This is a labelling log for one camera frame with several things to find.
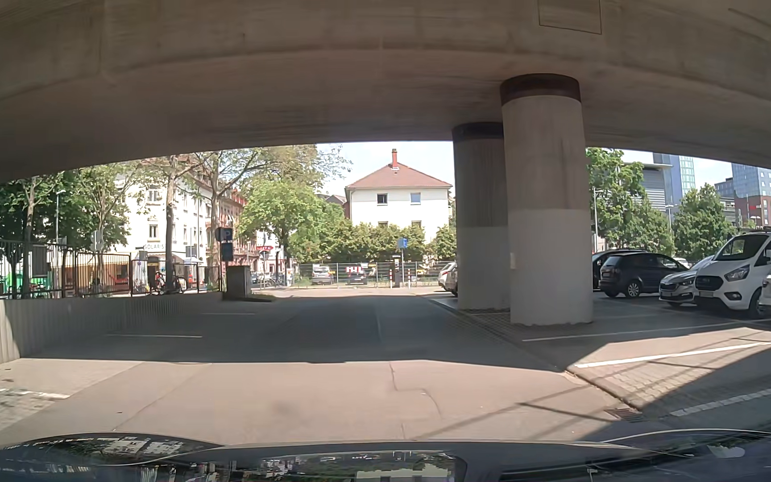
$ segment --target curb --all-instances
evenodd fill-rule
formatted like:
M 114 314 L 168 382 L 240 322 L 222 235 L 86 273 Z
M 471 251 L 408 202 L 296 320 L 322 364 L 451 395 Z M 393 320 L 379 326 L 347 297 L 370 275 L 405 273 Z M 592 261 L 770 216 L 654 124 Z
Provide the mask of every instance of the curb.
M 427 298 L 425 298 L 425 299 L 428 302 L 436 304 L 436 305 L 440 306 L 442 309 L 452 313 L 457 318 L 460 318 L 461 320 L 464 320 L 464 321 L 466 321 L 468 323 L 471 323 L 473 326 L 486 331 L 488 334 L 492 334 L 493 336 L 495 336 L 496 338 L 498 338 L 498 339 L 500 339 L 502 341 L 506 341 L 510 345 L 516 346 L 517 348 L 522 350 L 524 353 L 527 353 L 529 356 L 531 356 L 533 359 L 541 362 L 542 365 L 548 366 L 548 367 L 554 369 L 555 371 L 559 371 L 559 372 L 562 372 L 562 373 L 567 373 L 567 374 L 569 374 L 569 375 L 571 375 L 571 376 L 573 376 L 575 378 L 578 378 L 579 380 L 582 380 L 583 382 L 587 383 L 588 385 L 591 385 L 592 387 L 601 390 L 606 395 L 609 395 L 613 399 L 619 401 L 620 403 L 622 403 L 627 408 L 631 408 L 632 410 L 636 410 L 638 412 L 641 412 L 641 409 L 637 405 L 634 405 L 632 402 L 627 401 L 626 399 L 622 398 L 620 395 L 617 395 L 614 392 L 614 389 L 617 388 L 614 384 L 606 383 L 606 382 L 600 382 L 600 381 L 596 380 L 596 378 L 586 377 L 583 374 L 579 373 L 579 371 L 572 370 L 569 366 L 565 367 L 565 368 L 561 368 L 559 366 L 556 366 L 553 363 L 550 363 L 549 361 L 545 360 L 544 358 L 538 357 L 537 355 L 535 355 L 533 353 L 530 353 L 526 349 L 525 345 L 523 345 L 523 344 L 521 344 L 521 343 L 519 343 L 517 341 L 514 341 L 510 336 L 508 336 L 505 333 L 502 333 L 500 330 L 494 328 L 493 326 L 487 325 L 485 323 L 479 323 L 479 321 L 474 316 L 472 316 L 472 315 L 470 315 L 468 313 L 460 312 L 459 310 L 457 310 L 455 308 L 452 308 L 451 306 L 448 306 L 448 305 L 443 304 L 443 303 L 438 303 L 438 302 L 436 302 L 436 301 L 434 301 L 432 299 L 427 299 Z

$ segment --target red tile roof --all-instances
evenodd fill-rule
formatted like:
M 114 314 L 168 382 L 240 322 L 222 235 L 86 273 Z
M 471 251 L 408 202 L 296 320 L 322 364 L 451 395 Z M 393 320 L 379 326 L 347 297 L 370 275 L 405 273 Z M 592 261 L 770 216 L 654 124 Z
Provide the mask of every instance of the red tile roof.
M 399 169 L 391 169 L 391 162 L 380 169 L 371 172 L 358 181 L 347 186 L 347 189 L 367 188 L 450 188 L 445 181 L 428 176 L 420 170 L 415 170 L 398 162 Z

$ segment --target car hood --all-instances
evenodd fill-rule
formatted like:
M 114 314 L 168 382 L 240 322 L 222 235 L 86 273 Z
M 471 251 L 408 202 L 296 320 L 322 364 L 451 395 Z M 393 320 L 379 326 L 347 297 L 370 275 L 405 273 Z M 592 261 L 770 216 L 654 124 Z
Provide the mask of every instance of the car hood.
M 681 283 L 687 279 L 695 278 L 697 271 L 683 271 L 682 273 L 672 273 L 662 278 L 663 283 Z

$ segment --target construction fence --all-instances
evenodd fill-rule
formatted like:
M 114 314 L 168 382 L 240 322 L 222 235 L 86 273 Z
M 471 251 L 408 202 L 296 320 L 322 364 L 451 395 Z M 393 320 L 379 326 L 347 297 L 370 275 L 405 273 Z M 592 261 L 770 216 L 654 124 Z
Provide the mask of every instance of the construction fence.
M 134 260 L 129 254 L 0 239 L 0 299 L 148 294 L 156 273 L 163 271 L 160 263 Z M 175 274 L 184 291 L 221 289 L 218 266 L 176 264 Z
M 439 272 L 450 261 L 339 262 L 297 265 L 293 275 L 252 274 L 255 288 L 269 287 L 423 287 L 436 286 Z

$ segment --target white pillar base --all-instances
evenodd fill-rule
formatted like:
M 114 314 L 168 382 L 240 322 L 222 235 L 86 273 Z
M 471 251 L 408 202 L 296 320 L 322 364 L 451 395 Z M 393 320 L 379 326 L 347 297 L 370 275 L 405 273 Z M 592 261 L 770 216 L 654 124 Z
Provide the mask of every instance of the white pillar base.
M 456 232 L 461 256 L 459 266 L 460 310 L 504 310 L 510 307 L 507 226 L 462 226 Z
M 590 323 L 590 214 L 587 209 L 520 209 L 508 214 L 510 322 Z

